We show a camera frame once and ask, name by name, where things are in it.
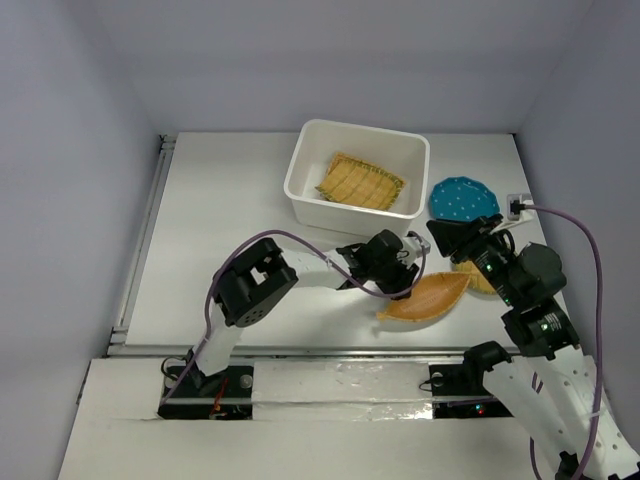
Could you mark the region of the blue polka dot plate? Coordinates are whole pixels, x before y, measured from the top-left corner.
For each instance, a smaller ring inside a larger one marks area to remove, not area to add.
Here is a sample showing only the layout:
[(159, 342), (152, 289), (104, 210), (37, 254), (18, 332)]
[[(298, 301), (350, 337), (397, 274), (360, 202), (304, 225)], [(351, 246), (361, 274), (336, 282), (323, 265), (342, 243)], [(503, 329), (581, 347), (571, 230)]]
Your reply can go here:
[(428, 207), (436, 220), (471, 222), (500, 213), (494, 192), (466, 176), (448, 177), (437, 183), (429, 196)]

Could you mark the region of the round green-rimmed bamboo plate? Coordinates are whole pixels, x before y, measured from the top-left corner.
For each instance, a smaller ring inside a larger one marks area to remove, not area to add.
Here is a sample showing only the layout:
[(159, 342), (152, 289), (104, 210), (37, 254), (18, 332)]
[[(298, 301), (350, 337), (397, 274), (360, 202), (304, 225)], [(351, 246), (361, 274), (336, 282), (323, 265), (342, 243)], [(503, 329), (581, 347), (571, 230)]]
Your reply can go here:
[(469, 276), (468, 287), (477, 293), (486, 295), (496, 295), (496, 290), (486, 280), (480, 270), (474, 265), (472, 261), (465, 261), (461, 263), (452, 263), (451, 268), (453, 271), (466, 273)]

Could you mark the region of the leaf-shaped woven bamboo plate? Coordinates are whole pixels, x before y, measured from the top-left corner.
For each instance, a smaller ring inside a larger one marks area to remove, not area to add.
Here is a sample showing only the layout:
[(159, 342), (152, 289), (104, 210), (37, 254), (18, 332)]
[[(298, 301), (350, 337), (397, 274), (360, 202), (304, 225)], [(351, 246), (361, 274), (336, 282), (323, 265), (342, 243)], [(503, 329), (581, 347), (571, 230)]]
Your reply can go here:
[(391, 301), (376, 314), (379, 321), (422, 323), (446, 315), (467, 290), (470, 275), (442, 272), (424, 276), (408, 298)]

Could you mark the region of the green-rimmed rectangular bamboo plate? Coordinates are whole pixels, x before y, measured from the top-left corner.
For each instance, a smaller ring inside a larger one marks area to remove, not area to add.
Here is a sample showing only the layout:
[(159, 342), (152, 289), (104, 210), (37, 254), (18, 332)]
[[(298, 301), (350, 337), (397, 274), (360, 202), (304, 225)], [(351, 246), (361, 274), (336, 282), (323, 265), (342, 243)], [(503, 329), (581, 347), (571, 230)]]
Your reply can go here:
[(379, 165), (337, 152), (315, 189), (329, 202), (388, 211), (405, 186), (402, 177)]

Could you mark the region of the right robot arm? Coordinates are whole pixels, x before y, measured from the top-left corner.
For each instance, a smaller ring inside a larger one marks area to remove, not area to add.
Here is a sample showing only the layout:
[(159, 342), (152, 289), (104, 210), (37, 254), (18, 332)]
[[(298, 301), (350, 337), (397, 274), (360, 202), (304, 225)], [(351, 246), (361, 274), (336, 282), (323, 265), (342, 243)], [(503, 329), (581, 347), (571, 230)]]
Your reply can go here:
[(636, 479), (639, 455), (607, 407), (597, 361), (584, 354), (555, 299), (567, 283), (546, 245), (515, 249), (501, 215), (426, 224), (444, 257), (472, 262), (508, 310), (506, 333), (536, 378), (520, 374), (495, 341), (468, 349), (462, 384), (496, 397), (526, 430), (558, 479)]

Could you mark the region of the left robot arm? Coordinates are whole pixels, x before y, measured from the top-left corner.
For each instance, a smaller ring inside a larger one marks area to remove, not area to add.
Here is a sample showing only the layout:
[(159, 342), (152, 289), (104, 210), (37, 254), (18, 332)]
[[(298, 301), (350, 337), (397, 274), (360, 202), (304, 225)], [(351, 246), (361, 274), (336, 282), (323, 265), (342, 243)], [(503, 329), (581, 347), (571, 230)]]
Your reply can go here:
[(410, 297), (423, 276), (430, 244), (410, 231), (383, 230), (365, 243), (323, 252), (286, 231), (267, 230), (237, 247), (214, 274), (205, 296), (205, 330), (183, 357), (161, 401), (182, 387), (201, 395), (222, 384), (242, 331), (264, 319), (293, 289), (358, 289), (389, 300)]

